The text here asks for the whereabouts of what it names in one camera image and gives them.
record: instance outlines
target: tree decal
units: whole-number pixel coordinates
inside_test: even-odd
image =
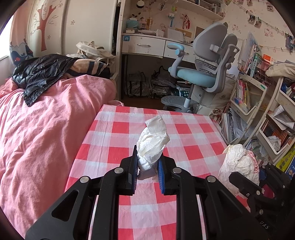
[[[36,29],[32,32],[30,32],[30,35],[32,35],[35,31],[41,30],[41,52],[45,51],[46,48],[46,43],[45,43],[45,27],[47,24],[54,24],[54,19],[57,18],[57,15],[53,15],[52,17],[51,14],[52,12],[56,9],[57,6],[62,6],[62,1],[59,0],[59,3],[53,7],[53,4],[51,4],[48,8],[46,7],[48,0],[45,0],[41,6],[40,9],[36,9],[38,12],[39,19],[37,19],[36,13],[33,15],[33,24],[31,27],[36,27]]]

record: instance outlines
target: window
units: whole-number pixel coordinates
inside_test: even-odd
[[[13,16],[10,18],[0,35],[0,58],[9,55],[10,29]]]

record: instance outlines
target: chair armrest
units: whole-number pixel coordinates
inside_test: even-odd
[[[169,43],[167,45],[167,48],[174,49],[174,50],[179,49],[180,51],[184,51],[184,46],[178,43]]]
[[[222,51],[223,51],[222,48],[220,48],[219,46],[213,45],[213,44],[211,44],[211,46],[210,46],[210,50],[211,50],[212,52],[215,52],[215,53],[219,54],[219,55],[220,55],[220,54],[222,53]]]
[[[177,44],[177,43],[170,43],[167,45],[167,48],[174,49],[175,54],[177,55],[176,60],[174,61],[174,63],[171,66],[170,75],[174,78],[178,78],[176,76],[176,71],[177,71],[178,65],[180,64],[180,62],[182,61],[182,59],[185,55],[184,46]]]

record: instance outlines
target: blue seat cushion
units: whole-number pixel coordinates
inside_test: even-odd
[[[215,77],[208,76],[198,70],[185,67],[177,67],[176,76],[192,84],[208,88],[213,87],[216,80]]]

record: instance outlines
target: floor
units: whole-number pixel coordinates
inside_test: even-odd
[[[150,108],[163,110],[164,105],[161,103],[161,99],[151,99],[148,97],[128,97],[124,96],[121,100],[127,107],[136,107],[136,108]]]

